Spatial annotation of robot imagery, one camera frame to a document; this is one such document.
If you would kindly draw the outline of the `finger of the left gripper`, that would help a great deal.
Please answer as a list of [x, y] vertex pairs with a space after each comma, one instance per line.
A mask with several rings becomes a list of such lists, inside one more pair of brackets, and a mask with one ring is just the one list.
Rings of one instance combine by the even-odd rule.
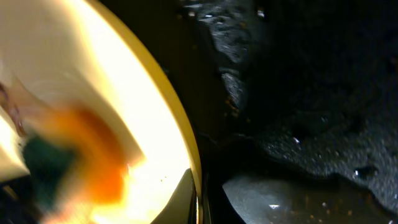
[[[67, 105], [87, 106], [109, 126], [118, 137], [123, 149], [124, 163], [135, 167], [144, 160], [139, 145], [104, 97], [88, 80], [81, 76], [55, 75], [41, 79], [49, 87], [34, 90], [33, 95], [52, 107]], [[5, 109], [1, 109], [1, 180], [10, 180], [28, 174], [22, 158], [22, 145], [25, 139], [17, 133], [16, 125]]]

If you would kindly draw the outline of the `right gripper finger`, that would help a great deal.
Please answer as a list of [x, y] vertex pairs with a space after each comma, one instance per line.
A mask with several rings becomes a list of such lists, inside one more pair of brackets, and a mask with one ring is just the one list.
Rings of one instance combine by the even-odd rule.
[[197, 193], [191, 169], [187, 169], [169, 202], [151, 224], [195, 224]]

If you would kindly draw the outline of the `yellow plate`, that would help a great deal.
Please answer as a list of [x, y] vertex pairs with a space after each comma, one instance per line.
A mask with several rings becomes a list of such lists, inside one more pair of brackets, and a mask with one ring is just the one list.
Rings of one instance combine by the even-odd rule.
[[1, 180], [1, 192], [18, 202], [31, 190], [39, 223], [151, 223], [191, 169], [196, 223], [201, 223], [201, 164], [193, 130], [167, 76], [142, 42], [98, 1], [2, 1], [1, 109], [24, 144], [26, 117], [57, 109], [33, 91], [50, 86], [42, 78], [61, 74], [84, 77], [104, 93], [144, 160], [135, 167], [125, 164], [124, 197], [112, 205], [45, 213], [28, 168], [22, 177]]

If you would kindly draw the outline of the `green and orange sponge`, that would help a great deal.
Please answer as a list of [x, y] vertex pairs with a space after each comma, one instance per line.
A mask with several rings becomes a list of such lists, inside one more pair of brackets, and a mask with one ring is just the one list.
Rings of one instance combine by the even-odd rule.
[[41, 211], [59, 214], [123, 200], [123, 148], [97, 114], [70, 106], [43, 110], [24, 122], [22, 156]]

